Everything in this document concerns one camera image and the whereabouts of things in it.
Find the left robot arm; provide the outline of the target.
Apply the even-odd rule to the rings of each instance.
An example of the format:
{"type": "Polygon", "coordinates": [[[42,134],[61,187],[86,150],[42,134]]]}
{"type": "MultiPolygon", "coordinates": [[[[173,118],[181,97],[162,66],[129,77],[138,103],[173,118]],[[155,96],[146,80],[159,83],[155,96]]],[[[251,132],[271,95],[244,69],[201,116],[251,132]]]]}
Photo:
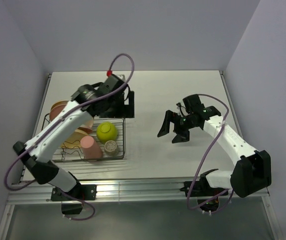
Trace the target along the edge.
{"type": "Polygon", "coordinates": [[[59,115],[38,135],[13,145],[18,159],[38,184],[51,184],[61,189],[69,200],[79,197],[81,188],[78,180],[53,163],[53,154],[78,127],[110,109],[127,85],[127,80],[111,74],[99,85],[80,86],[59,115]]]}

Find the lime green bowl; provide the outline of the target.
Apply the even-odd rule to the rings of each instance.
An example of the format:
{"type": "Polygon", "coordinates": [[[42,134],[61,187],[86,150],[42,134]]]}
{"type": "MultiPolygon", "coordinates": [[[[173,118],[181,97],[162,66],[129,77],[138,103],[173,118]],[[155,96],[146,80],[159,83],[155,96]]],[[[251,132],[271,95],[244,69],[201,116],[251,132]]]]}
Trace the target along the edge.
{"type": "Polygon", "coordinates": [[[96,129],[96,137],[103,144],[108,141],[116,141],[118,138],[118,129],[109,121],[102,122],[96,129]]]}

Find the small speckled ceramic cup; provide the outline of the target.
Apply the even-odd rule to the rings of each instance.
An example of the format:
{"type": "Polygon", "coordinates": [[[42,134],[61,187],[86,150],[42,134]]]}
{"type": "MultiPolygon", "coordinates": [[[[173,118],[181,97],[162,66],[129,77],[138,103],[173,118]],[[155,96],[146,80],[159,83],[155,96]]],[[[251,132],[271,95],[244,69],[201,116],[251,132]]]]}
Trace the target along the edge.
{"type": "Polygon", "coordinates": [[[119,153],[119,146],[114,140],[109,140],[104,144],[105,153],[110,156],[116,156],[119,153]]]}

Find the yellow cream leaf plate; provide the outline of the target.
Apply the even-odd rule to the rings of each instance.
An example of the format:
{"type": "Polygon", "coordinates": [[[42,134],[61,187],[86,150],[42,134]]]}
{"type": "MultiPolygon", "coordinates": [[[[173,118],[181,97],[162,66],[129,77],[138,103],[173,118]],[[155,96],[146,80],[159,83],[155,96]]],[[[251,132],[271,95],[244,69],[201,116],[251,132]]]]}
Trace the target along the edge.
{"type": "Polygon", "coordinates": [[[54,104],[51,106],[50,111],[52,111],[52,109],[54,109],[54,108],[56,108],[56,107],[61,107],[61,106],[64,107],[64,106],[67,105],[68,102],[69,102],[68,100],[58,101],[58,102],[54,103],[54,104]]]}

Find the pink cream plate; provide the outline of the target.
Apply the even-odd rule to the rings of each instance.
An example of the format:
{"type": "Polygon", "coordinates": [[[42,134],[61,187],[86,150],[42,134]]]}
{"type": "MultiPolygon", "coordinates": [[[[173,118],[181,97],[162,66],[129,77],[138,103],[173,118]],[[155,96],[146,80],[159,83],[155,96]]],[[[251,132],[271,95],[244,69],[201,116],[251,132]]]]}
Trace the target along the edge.
{"type": "Polygon", "coordinates": [[[86,132],[88,135],[93,132],[94,120],[90,120],[80,125],[77,129],[86,132]]]}
{"type": "Polygon", "coordinates": [[[67,104],[59,104],[54,106],[49,113],[49,121],[52,122],[61,112],[62,110],[65,108],[67,104]]]}

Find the pink plastic cup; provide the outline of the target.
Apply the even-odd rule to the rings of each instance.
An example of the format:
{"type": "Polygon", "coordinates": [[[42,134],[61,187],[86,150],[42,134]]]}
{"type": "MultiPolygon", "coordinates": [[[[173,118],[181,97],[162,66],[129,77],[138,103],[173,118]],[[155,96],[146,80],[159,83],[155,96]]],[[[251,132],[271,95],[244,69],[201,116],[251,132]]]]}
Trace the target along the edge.
{"type": "Polygon", "coordinates": [[[100,159],[103,157],[103,151],[92,136],[83,137],[80,145],[85,159],[100,159]]]}

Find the plain yellow bear plate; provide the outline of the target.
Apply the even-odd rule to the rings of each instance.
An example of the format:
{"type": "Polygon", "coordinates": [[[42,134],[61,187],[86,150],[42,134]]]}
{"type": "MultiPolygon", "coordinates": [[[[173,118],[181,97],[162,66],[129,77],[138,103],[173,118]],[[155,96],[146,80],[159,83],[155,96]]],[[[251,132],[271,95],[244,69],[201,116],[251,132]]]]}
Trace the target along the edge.
{"type": "Polygon", "coordinates": [[[66,149],[80,148],[81,140],[86,136],[87,134],[83,131],[75,131],[60,145],[60,147],[66,149]]]}

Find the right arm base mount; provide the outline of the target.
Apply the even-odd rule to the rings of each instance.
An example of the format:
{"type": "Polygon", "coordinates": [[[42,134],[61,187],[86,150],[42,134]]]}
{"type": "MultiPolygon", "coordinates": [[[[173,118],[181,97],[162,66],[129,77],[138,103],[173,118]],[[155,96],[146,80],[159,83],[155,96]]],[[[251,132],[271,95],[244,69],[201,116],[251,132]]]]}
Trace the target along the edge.
{"type": "MultiPolygon", "coordinates": [[[[183,183],[183,187],[179,189],[180,192],[184,192],[185,196],[188,196],[188,192],[190,190],[192,182],[191,181],[185,181],[183,183]]],[[[223,192],[224,188],[211,188],[208,183],[205,183],[203,180],[197,180],[195,184],[193,185],[193,188],[191,190],[191,197],[213,197],[221,192],[223,192]]],[[[205,213],[212,213],[214,211],[217,211],[220,205],[219,198],[215,198],[203,206],[200,207],[200,209],[205,213]]]]}

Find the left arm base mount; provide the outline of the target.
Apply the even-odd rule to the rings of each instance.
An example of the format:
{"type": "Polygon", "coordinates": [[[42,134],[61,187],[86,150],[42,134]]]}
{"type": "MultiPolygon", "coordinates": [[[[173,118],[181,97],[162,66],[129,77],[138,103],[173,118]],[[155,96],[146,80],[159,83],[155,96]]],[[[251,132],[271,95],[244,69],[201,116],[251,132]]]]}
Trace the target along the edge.
{"type": "Polygon", "coordinates": [[[74,199],[82,201],[94,201],[96,199],[97,186],[95,184],[77,184],[75,188],[69,192],[63,192],[60,188],[54,187],[51,193],[50,200],[52,202],[61,202],[61,212],[64,215],[79,215],[82,210],[85,210],[83,202],[65,203],[74,199]]]}

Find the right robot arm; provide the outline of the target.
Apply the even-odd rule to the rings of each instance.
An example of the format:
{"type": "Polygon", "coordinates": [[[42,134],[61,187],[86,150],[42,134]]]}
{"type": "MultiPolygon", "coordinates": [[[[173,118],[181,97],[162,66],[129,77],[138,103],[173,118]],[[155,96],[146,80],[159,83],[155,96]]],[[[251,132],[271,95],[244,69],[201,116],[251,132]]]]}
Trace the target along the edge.
{"type": "Polygon", "coordinates": [[[200,97],[200,94],[189,95],[182,100],[183,103],[177,104],[180,110],[185,109],[186,114],[167,110],[157,136],[167,135],[170,124],[173,123],[176,135],[172,143],[185,143],[190,140],[190,129],[200,128],[227,153],[234,169],[208,170],[200,174],[195,182],[185,182],[181,191],[186,196],[206,197],[215,196],[220,191],[233,190],[239,197],[245,198],[270,186],[272,172],[269,153],[248,144],[226,123],[227,115],[222,115],[214,106],[206,107],[200,97]]]}

